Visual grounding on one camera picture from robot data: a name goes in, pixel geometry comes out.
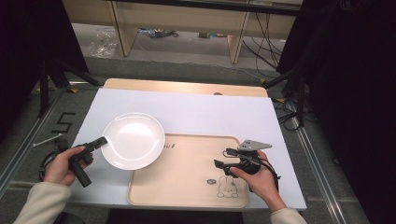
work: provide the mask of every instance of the sleeve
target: sleeve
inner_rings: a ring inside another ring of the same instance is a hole
[[[14,224],[53,223],[64,210],[70,195],[71,190],[65,185],[48,182],[35,184]]]
[[[271,214],[272,224],[306,224],[304,218],[292,208],[283,208]]]

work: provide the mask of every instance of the white ceramic plate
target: white ceramic plate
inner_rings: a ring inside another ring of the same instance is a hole
[[[111,121],[103,136],[105,159],[122,170],[137,170],[154,162],[163,151],[163,126],[154,117],[143,113],[122,115]]]

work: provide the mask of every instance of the person's right hand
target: person's right hand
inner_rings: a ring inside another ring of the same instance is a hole
[[[259,158],[266,160],[263,162],[269,165],[265,153],[261,150],[257,150],[257,152],[259,153]],[[244,179],[249,184],[253,192],[267,203],[271,212],[286,208],[285,203],[277,192],[274,177],[265,166],[262,165],[259,172],[255,175],[249,175],[236,167],[232,167],[230,170],[233,174]]]

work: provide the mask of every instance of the wooden cabinet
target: wooden cabinet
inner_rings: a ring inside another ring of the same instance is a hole
[[[242,37],[262,36],[260,24],[267,23],[265,15],[258,23],[255,13],[197,7],[98,0],[64,0],[64,6],[73,23],[114,26],[122,56],[130,53],[139,28],[151,28],[227,35],[231,62],[237,63]],[[292,16],[271,15],[271,37],[287,39],[293,23]]]

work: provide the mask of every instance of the black curtain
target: black curtain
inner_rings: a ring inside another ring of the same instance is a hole
[[[385,0],[339,8],[306,80],[320,125],[371,223],[394,219],[395,9]]]
[[[55,58],[88,72],[61,0],[0,1],[0,141],[19,115],[46,60],[54,77],[65,69]]]

